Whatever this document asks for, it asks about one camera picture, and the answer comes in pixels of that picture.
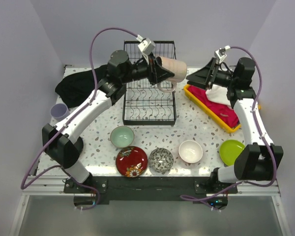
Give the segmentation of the black wire dish rack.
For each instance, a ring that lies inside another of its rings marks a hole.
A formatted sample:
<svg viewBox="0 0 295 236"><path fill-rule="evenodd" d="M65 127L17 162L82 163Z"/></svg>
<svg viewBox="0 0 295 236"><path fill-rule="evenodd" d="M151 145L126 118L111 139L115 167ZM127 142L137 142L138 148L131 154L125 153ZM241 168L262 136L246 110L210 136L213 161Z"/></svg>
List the black wire dish rack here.
<svg viewBox="0 0 295 236"><path fill-rule="evenodd" d="M174 41L156 40L154 56L176 59ZM132 63L138 61L142 54L138 49L139 42L124 41L123 49L128 53ZM174 93L160 91L147 79L127 84L124 95L122 121L124 125L169 125L174 126L177 119Z"/></svg>

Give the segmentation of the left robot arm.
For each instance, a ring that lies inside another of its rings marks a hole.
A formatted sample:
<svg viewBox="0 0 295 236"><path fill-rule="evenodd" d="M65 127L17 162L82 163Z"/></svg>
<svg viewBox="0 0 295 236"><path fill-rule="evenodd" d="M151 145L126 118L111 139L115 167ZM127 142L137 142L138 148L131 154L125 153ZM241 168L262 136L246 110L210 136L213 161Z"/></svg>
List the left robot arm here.
<svg viewBox="0 0 295 236"><path fill-rule="evenodd" d="M95 79L95 88L89 97L68 117L55 126L46 124L42 129L43 150L75 180L75 188L81 193L91 190L91 174L79 161L81 150L77 141L82 132L104 111L113 106L125 93L126 85L148 79L151 85L160 86L167 80L174 91L184 80L187 66L184 62L166 57L144 54L141 61L132 64L124 50L114 51L101 79Z"/></svg>

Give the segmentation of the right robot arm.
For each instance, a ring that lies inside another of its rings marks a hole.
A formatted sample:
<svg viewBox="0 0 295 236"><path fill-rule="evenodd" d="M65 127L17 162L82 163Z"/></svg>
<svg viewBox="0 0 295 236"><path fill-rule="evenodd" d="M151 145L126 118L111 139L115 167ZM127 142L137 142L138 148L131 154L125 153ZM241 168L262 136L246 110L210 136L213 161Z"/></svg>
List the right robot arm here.
<svg viewBox="0 0 295 236"><path fill-rule="evenodd" d="M227 98L241 125L245 148L235 163L217 170L217 176L209 181L214 193L221 193L227 183L244 181L256 186L260 181L272 185L283 157L283 148L276 146L267 133L258 109L258 93L250 86L256 62L247 57L240 58L234 72L219 70L216 59L212 58L202 69L188 75L187 83L200 89L212 85L227 88Z"/></svg>

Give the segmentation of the pink marbled mug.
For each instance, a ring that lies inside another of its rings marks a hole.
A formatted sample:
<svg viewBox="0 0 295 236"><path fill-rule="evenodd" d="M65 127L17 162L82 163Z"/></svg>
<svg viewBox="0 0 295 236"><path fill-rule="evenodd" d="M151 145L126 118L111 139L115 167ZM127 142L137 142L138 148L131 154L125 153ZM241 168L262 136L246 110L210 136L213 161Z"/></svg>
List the pink marbled mug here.
<svg viewBox="0 0 295 236"><path fill-rule="evenodd" d="M172 88L163 89L161 87L161 82L157 84L157 88L162 92L174 92L177 88L177 84L182 82L187 75L187 65L185 62L166 58L166 57L157 57L158 61L160 61L160 65L162 68L166 69L169 72L173 73L173 76L169 76L166 78L166 81L169 81L172 84Z"/></svg>

